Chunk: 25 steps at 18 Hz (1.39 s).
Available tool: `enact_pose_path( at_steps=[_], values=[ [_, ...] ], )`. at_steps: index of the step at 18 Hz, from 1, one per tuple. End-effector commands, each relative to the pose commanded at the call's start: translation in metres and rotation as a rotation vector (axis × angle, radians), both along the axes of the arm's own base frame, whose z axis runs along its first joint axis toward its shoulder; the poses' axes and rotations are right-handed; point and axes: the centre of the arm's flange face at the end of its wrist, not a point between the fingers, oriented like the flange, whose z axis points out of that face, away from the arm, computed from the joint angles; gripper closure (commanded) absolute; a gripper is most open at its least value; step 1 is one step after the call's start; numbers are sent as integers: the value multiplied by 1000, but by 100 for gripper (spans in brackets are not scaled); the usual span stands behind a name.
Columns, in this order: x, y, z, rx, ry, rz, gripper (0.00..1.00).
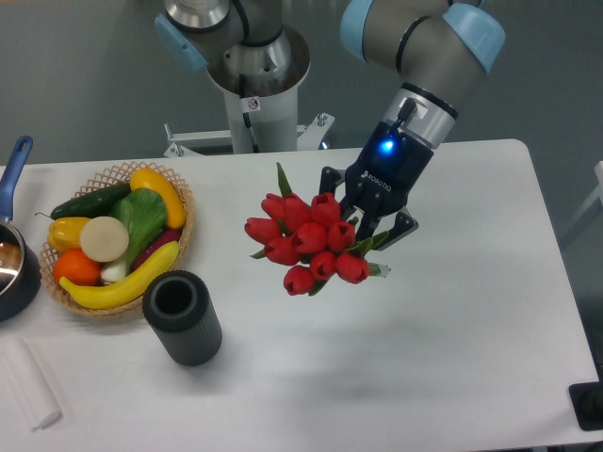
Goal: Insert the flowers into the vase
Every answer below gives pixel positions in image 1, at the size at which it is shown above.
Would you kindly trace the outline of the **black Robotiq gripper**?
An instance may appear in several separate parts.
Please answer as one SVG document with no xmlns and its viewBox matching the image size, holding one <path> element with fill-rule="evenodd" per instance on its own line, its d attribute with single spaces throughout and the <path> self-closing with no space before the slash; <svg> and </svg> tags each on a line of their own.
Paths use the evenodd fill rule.
<svg viewBox="0 0 603 452">
<path fill-rule="evenodd" d="M 357 160 L 346 170 L 323 167 L 318 194 L 333 196 L 345 186 L 344 217 L 363 213 L 358 240 L 373 236 L 382 218 L 393 215 L 394 225 L 373 236 L 374 250 L 385 250 L 418 228 L 406 209 L 408 197 L 433 151 L 409 135 L 378 123 Z"/>
</svg>

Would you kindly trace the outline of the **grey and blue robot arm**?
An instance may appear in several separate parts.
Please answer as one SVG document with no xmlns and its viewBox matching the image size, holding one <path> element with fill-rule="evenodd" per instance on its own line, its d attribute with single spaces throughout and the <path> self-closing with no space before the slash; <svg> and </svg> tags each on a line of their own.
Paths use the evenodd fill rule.
<svg viewBox="0 0 603 452">
<path fill-rule="evenodd" d="M 184 67 L 222 91 L 236 153 L 297 151 L 298 88 L 308 46 L 279 1 L 168 1 L 155 18 Z M 354 56 L 395 71 L 401 87 L 356 161 L 325 168 L 320 191 L 345 189 L 342 213 L 362 216 L 359 239 L 383 250 L 416 229 L 408 196 L 504 45 L 476 1 L 352 1 L 340 24 Z"/>
</svg>

